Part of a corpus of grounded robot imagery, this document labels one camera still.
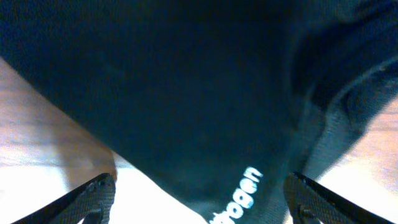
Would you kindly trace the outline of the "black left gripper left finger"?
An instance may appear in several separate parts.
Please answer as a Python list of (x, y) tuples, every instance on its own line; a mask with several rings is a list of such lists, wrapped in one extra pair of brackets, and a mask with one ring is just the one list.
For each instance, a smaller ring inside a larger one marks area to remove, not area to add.
[(12, 224), (108, 224), (115, 194), (113, 176), (102, 173)]

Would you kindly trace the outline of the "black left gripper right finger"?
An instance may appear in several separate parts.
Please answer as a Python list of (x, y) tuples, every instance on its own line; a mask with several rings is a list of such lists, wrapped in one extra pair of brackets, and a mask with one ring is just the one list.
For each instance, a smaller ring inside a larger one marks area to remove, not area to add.
[(294, 224), (392, 224), (298, 172), (287, 176), (283, 191)]

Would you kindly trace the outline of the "black polo shirt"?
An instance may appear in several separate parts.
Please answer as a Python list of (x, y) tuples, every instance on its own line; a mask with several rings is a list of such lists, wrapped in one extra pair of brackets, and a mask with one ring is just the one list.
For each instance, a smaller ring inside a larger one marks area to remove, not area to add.
[(396, 1), (2, 1), (1, 57), (210, 223), (282, 223), (397, 96)]

